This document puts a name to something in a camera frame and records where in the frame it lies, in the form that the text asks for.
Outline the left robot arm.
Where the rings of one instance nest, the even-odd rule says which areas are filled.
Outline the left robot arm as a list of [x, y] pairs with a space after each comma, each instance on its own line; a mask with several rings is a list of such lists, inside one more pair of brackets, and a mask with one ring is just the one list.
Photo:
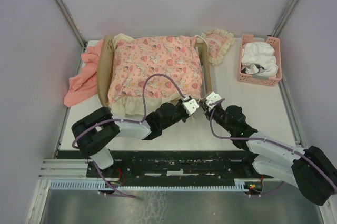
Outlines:
[[129, 118], [115, 118], [107, 107], [101, 107], [72, 126], [75, 137], [72, 147], [91, 159], [100, 173], [110, 177], [116, 172], [116, 163], [107, 148], [114, 138], [136, 138], [153, 140], [162, 135], [163, 130], [185, 122], [199, 108], [195, 99], [179, 101], [177, 104], [163, 103], [142, 121]]

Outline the wooden striped pet bed frame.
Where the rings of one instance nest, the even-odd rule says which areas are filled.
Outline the wooden striped pet bed frame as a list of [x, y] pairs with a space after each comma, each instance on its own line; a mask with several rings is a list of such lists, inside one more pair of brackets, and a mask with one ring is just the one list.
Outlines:
[[[111, 84], [113, 76], [113, 59], [114, 59], [114, 35], [105, 35], [102, 43], [102, 49], [99, 57], [98, 67], [97, 67], [97, 94], [100, 103], [104, 107], [109, 106], [108, 102], [108, 90]], [[211, 74], [208, 60], [208, 46], [205, 41], [201, 38], [197, 40], [195, 48], [198, 48], [199, 59], [202, 66], [203, 72], [203, 87], [205, 95], [212, 91]]]

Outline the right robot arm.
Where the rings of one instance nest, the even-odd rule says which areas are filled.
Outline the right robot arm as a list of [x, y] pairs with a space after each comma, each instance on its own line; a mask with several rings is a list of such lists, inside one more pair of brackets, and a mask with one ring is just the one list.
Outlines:
[[294, 147], [269, 138], [246, 122], [239, 106], [223, 109], [220, 100], [203, 100], [200, 106], [209, 122], [230, 133], [228, 139], [237, 148], [254, 156], [241, 165], [247, 177], [260, 174], [276, 178], [294, 186], [318, 206], [336, 194], [336, 168], [320, 148]]

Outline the pink unicorn print mattress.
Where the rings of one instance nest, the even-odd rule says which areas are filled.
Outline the pink unicorn print mattress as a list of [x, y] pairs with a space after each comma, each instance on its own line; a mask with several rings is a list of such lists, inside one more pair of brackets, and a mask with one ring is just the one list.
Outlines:
[[163, 103], [188, 95], [199, 100], [202, 66], [196, 37], [155, 36], [114, 41], [108, 102], [115, 114], [151, 113]]

